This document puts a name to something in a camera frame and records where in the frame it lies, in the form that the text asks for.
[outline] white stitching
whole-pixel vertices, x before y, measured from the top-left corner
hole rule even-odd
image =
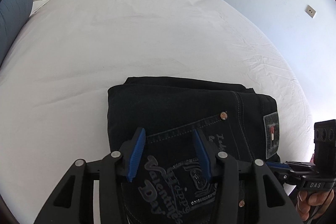
[[[130,212],[130,210],[126,207],[126,205],[125,205],[125,209],[131,214],[131,216],[137,221],[137,222],[139,222],[140,224],[143,224],[140,220],[138,220],[131,212]]]
[[[262,105],[262,115],[264,116],[264,100],[263,100],[262,97],[260,98],[260,101],[261,101],[261,105]]]
[[[151,138],[151,137],[155,137],[155,136],[159,136],[159,135],[162,135],[163,133],[168,133],[168,132],[171,132],[171,131],[175,131],[175,130],[178,130],[178,129],[181,129],[181,128],[185,128],[187,126],[192,126],[193,124],[196,124],[196,123],[201,123],[201,122],[204,122],[204,121],[208,121],[210,119],[218,119],[218,115],[213,115],[211,117],[207,117],[207,118],[204,118],[204,119],[201,119],[201,120],[198,120],[196,122],[191,122],[191,123],[187,123],[183,126],[179,126],[177,128],[172,128],[172,129],[169,129],[169,130],[166,130],[166,131],[163,131],[163,132],[159,132],[159,133],[156,133],[156,134],[152,134],[150,136],[147,136],[146,138]]]
[[[214,124],[214,123],[217,123],[217,122],[220,122],[220,120],[218,120],[218,121],[215,121],[215,122],[212,122],[212,123],[205,124],[204,126],[201,126],[201,127],[198,127],[198,128],[204,128],[204,127],[207,127],[207,126],[209,126],[209,125],[211,125],[211,124]],[[181,136],[181,135],[187,134],[187,133],[189,133],[189,132],[193,131],[194,129],[192,129],[192,130],[188,130],[188,131],[185,131],[185,132],[183,132],[183,133],[179,133],[179,134],[177,134],[177,135],[174,135],[174,136],[169,136],[169,137],[167,137],[167,138],[164,138],[164,139],[160,139],[160,140],[152,141],[152,142],[149,142],[148,144],[151,144],[151,143],[156,143],[156,142],[160,142],[160,141],[165,141],[165,140],[168,140],[168,139],[171,139],[171,138],[174,138],[174,137],[178,137],[178,136]]]
[[[238,100],[238,96],[237,94],[233,91],[233,94],[235,95],[236,99],[237,99],[237,106],[238,106],[238,124],[239,124],[239,127],[240,127],[240,130],[241,130],[241,133],[244,137],[244,140],[245,140],[245,143],[246,143],[246,146],[247,146],[247,150],[249,152],[249,155],[250,155],[250,158],[252,160],[252,155],[251,155],[251,152],[250,152],[250,149],[249,149],[249,146],[247,144],[247,140],[246,140],[246,137],[244,135],[244,131],[243,131],[243,128],[242,128],[242,125],[240,124],[240,112],[239,112],[239,100]]]
[[[243,105],[243,107],[242,107],[242,115],[243,115],[242,123],[243,123],[244,132],[246,132],[245,124],[244,124],[244,101],[243,101],[243,99],[242,99],[242,96],[241,96],[239,93],[238,93],[238,95],[239,95],[239,97],[240,97],[240,99],[241,99],[241,103],[242,103],[242,105]],[[254,154],[253,154],[253,151],[251,150],[249,144],[248,144],[248,143],[246,143],[246,144],[247,144],[247,146],[248,146],[248,148],[249,148],[250,156],[251,156],[252,158],[255,158],[255,156],[254,156]]]
[[[238,157],[239,157],[239,159],[240,159],[239,149],[238,149],[238,145],[237,145],[237,142],[236,142],[235,136],[233,135],[233,132],[232,132],[232,128],[231,128],[231,125],[230,125],[230,119],[227,119],[227,122],[229,123],[230,132],[231,132],[231,135],[232,135],[233,141],[235,142],[235,145],[236,145],[236,148],[237,148]]]

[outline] bed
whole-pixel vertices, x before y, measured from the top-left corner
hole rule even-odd
[[[33,223],[76,159],[110,152],[107,90],[145,75],[239,83],[271,95],[281,160],[310,160],[312,117],[297,79],[268,38],[223,0],[50,0],[0,69],[0,193],[21,224]]]

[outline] finger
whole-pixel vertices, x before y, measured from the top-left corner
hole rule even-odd
[[[328,195],[329,195],[329,192],[314,193],[310,196],[308,200],[308,204],[311,206],[322,205]]]
[[[300,198],[297,199],[297,206],[298,209],[304,214],[308,213],[310,210],[310,205],[308,205],[307,201],[301,201]]]
[[[299,195],[301,201],[304,201],[307,198],[308,192],[307,191],[300,191],[298,195]]]
[[[334,191],[332,191],[328,197],[328,199],[326,200],[326,202],[324,203],[324,205],[320,208],[319,212],[313,217],[313,219],[317,219],[319,218],[321,215],[323,215],[326,210],[328,209],[329,205],[331,204],[331,202],[334,199]]]
[[[297,204],[296,204],[296,210],[299,213],[299,216],[300,216],[302,221],[306,221],[308,219],[309,213],[304,214],[303,212],[301,212],[301,210],[298,208]]]

